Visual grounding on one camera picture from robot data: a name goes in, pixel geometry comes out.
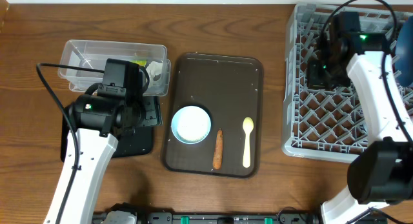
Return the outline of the light blue rice bowl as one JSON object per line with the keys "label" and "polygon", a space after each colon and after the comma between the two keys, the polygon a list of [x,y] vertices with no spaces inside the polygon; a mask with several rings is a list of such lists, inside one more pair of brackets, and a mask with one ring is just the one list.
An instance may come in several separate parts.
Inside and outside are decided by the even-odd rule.
{"label": "light blue rice bowl", "polygon": [[174,137],[188,145],[203,141],[210,133],[212,121],[209,114],[201,107],[186,106],[179,109],[172,117],[171,131]]}

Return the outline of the pandan cake wrapper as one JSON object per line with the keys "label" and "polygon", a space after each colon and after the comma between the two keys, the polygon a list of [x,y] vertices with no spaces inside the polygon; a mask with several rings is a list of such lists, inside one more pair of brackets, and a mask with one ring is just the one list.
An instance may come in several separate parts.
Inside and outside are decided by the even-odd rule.
{"label": "pandan cake wrapper", "polygon": [[132,63],[138,64],[139,66],[146,66],[147,61],[145,61],[145,60],[133,60]]}

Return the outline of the orange carrot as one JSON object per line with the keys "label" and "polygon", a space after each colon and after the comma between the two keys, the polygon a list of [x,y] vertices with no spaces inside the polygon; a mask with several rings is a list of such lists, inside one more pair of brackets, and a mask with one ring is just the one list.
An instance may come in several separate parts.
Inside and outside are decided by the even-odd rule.
{"label": "orange carrot", "polygon": [[223,159],[223,131],[219,129],[216,136],[216,145],[214,150],[214,157],[212,166],[214,169],[218,170],[222,166]]}

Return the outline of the dark blue plate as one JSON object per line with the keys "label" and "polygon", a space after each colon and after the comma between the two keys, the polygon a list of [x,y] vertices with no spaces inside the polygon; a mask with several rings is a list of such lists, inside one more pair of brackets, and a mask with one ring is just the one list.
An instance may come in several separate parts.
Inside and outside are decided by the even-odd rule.
{"label": "dark blue plate", "polygon": [[399,57],[394,63],[395,69],[401,72],[398,76],[399,84],[412,87],[412,16],[401,27],[395,53]]}

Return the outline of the yellow plastic spoon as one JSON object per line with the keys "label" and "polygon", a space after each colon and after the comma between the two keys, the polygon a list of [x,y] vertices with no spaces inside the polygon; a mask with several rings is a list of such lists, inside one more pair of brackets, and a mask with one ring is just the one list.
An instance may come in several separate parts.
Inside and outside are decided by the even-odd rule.
{"label": "yellow plastic spoon", "polygon": [[254,122],[251,117],[246,117],[243,121],[243,131],[245,133],[245,144],[243,150],[243,166],[249,168],[251,165],[250,134],[254,129]]}

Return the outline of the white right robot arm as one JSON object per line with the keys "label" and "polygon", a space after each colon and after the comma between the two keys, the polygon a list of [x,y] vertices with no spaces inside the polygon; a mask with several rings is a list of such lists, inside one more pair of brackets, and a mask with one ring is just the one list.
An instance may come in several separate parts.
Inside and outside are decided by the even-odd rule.
{"label": "white right robot arm", "polygon": [[363,33],[357,12],[333,12],[320,35],[321,57],[307,66],[307,85],[353,85],[367,124],[368,147],[351,162],[347,186],[321,206],[323,223],[354,223],[412,199],[412,121],[394,79],[383,33]]}

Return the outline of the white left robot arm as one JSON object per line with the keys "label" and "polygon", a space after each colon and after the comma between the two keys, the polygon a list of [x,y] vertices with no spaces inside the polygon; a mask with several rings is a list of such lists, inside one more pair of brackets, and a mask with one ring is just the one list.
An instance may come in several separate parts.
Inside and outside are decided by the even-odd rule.
{"label": "white left robot arm", "polygon": [[162,124],[153,85],[154,62],[107,59],[103,79],[64,107],[36,66],[40,80],[63,116],[62,172],[45,223],[90,223],[112,156],[147,154],[152,129]]}

